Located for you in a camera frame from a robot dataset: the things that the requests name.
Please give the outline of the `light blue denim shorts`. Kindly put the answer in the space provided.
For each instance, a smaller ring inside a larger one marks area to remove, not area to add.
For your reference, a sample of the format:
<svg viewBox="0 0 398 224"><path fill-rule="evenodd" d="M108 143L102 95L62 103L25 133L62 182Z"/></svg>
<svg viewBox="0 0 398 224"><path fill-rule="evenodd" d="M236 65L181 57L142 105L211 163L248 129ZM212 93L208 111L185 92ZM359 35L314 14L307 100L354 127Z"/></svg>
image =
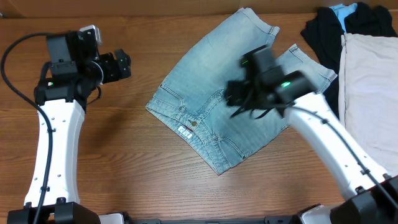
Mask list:
<svg viewBox="0 0 398 224"><path fill-rule="evenodd" d="M252 9L239 9L182 57L146 104L217 174L237 166L288 126L276 110L235 115L224 100L227 82L244 77L239 59L272 45L278 33Z"/></svg>

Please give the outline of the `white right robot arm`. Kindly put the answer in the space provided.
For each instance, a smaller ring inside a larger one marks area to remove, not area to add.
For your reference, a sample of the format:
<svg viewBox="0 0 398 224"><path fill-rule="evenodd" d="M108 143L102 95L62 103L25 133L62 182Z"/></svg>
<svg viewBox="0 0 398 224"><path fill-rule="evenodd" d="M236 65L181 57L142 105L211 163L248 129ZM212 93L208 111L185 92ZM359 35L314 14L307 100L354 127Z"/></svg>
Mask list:
<svg viewBox="0 0 398 224"><path fill-rule="evenodd" d="M244 80L231 80L224 98L235 115L276 109L313 147L338 184L344 202L316 204L265 223L397 224L397 177L375 162L331 112L325 97L300 71L286 74L271 48L243 55Z"/></svg>

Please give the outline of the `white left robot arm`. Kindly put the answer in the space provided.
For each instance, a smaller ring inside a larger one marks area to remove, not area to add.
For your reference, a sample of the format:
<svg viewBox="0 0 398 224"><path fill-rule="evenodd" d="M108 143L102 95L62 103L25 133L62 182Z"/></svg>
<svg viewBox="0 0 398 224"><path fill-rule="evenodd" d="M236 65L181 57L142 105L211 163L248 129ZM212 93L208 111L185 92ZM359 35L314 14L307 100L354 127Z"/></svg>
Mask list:
<svg viewBox="0 0 398 224"><path fill-rule="evenodd" d="M23 208L10 211L7 222L130 223L126 212L99 215L80 203L76 168L90 95L102 84L129 78L131 59L121 49L100 54L96 26L47 33L45 38L50 59L29 101L40 124L34 174Z"/></svg>

